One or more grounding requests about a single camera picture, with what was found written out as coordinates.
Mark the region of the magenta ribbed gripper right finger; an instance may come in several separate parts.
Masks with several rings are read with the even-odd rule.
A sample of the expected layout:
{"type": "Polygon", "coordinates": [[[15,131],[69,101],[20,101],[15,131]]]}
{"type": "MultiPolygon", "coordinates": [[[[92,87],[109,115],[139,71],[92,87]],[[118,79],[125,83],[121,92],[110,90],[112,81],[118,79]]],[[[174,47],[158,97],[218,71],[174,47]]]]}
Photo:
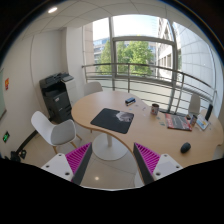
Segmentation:
{"type": "Polygon", "coordinates": [[[138,143],[134,144],[133,153],[139,168],[139,177],[144,185],[182,169],[168,154],[158,154],[138,143]]]}

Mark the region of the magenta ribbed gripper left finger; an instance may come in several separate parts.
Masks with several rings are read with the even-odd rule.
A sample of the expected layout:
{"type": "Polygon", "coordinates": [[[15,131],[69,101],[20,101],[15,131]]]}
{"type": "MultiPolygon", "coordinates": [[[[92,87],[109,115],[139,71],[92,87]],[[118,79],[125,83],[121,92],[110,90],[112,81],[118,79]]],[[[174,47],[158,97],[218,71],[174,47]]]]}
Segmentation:
{"type": "Polygon", "coordinates": [[[43,165],[42,169],[76,185],[80,185],[91,155],[92,144],[88,143],[68,154],[58,153],[43,165]]]}

